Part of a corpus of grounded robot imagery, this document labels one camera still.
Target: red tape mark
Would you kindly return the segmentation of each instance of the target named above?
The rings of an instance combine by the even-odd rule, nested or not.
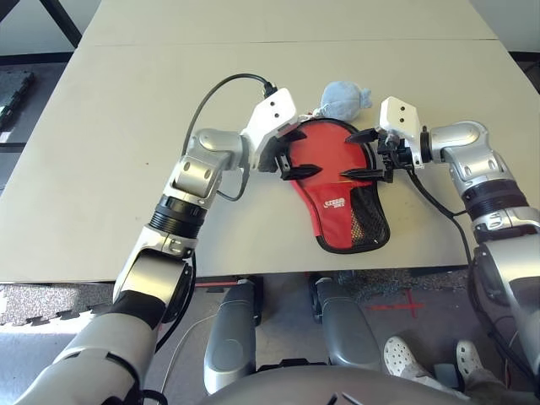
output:
[[[408,304],[396,304],[396,305],[371,305],[366,306],[366,309],[372,310],[372,311],[389,311],[389,310],[410,310],[411,316],[413,318],[418,318],[416,314],[416,310],[420,308],[424,308],[425,305],[421,302],[414,302],[413,301],[413,293],[410,289],[405,290],[405,295],[407,296],[407,302]]]

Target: printed logo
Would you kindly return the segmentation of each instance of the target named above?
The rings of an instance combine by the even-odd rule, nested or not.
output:
[[[340,207],[345,207],[345,198],[343,197],[324,202],[324,208],[340,208]]]

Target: black mesh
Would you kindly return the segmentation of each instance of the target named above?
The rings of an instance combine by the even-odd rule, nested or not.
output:
[[[353,246],[384,245],[390,238],[390,229],[376,186],[356,187],[351,190]]]

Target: blue plush toy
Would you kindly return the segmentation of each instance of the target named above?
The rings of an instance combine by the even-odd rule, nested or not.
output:
[[[360,109],[371,107],[370,95],[370,89],[359,89],[353,82],[331,82],[322,93],[321,108],[315,109],[313,116],[351,122]]]

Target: person's foot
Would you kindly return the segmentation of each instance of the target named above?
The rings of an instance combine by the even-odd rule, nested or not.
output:
[[[457,368],[467,384],[472,372],[483,369],[482,361],[473,342],[460,340],[456,346]]]
[[[390,375],[408,378],[429,373],[414,358],[408,345],[398,336],[390,337],[385,344],[384,359],[386,369]]]

